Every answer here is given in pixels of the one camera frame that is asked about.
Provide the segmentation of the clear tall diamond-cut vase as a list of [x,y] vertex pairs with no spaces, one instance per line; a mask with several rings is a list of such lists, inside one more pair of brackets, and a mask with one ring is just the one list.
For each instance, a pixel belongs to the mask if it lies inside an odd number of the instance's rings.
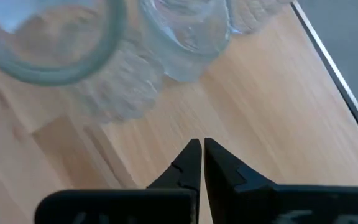
[[226,0],[233,34],[251,34],[294,0]]

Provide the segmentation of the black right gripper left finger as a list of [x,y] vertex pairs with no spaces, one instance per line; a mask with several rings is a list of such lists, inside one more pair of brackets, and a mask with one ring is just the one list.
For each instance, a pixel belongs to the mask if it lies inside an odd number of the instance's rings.
[[198,224],[201,162],[192,139],[148,187],[61,190],[37,205],[34,224]]

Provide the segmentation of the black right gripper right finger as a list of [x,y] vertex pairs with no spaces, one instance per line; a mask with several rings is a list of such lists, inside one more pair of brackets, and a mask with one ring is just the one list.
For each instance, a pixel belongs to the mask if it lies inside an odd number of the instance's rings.
[[358,224],[358,186],[277,184],[212,138],[204,177],[214,224]]

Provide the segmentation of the clear flared glass vase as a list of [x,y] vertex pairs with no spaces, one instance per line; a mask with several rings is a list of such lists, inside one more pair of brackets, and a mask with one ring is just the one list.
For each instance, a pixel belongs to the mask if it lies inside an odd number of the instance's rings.
[[105,122],[143,116],[163,75],[125,0],[0,0],[0,70],[63,86]]

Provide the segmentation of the clear ribbed glass jar vase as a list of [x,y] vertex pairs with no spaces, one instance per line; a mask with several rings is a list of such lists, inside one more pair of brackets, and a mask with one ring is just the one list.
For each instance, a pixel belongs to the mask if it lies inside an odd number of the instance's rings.
[[225,0],[138,0],[144,40],[178,82],[194,82],[230,39]]

